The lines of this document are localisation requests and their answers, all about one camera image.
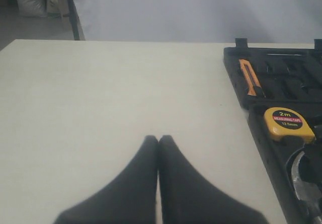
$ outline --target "white table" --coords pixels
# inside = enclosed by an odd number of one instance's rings
[[[216,187],[285,223],[227,46],[16,40],[0,51],[0,222],[53,223],[108,184],[145,135],[171,134]]]

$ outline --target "white bag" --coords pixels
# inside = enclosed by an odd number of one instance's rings
[[[46,17],[45,0],[17,0],[19,13],[26,17]]]

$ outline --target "measuring tape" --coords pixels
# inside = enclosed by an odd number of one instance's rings
[[[297,112],[283,107],[272,107],[266,110],[264,120],[270,136],[280,141],[285,136],[298,136],[304,143],[312,143],[315,135],[305,119]]]

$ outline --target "tool case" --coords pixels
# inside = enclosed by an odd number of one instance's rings
[[[321,57],[320,39],[314,41],[314,49],[250,48],[247,39],[236,39],[236,47],[224,49],[224,65],[240,105],[249,110],[251,133],[288,223],[313,223],[307,203],[299,200],[291,175],[300,152],[304,152],[298,168],[301,179],[322,191]],[[243,60],[250,63],[250,68],[246,65],[243,69]],[[252,71],[256,77],[250,81],[247,75],[252,75]],[[256,85],[256,80],[260,85],[251,94],[250,84]],[[274,107],[291,109],[302,116],[315,141],[305,144],[295,134],[274,140],[265,120],[265,112]],[[297,119],[290,112],[287,117]],[[296,124],[287,124],[290,126],[286,128],[296,129]]]

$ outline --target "orange utility knife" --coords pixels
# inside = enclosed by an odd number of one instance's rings
[[[240,59],[239,63],[240,69],[242,70],[246,82],[248,84],[247,95],[265,97],[261,84],[257,79],[257,76],[252,68],[251,63],[245,59]]]

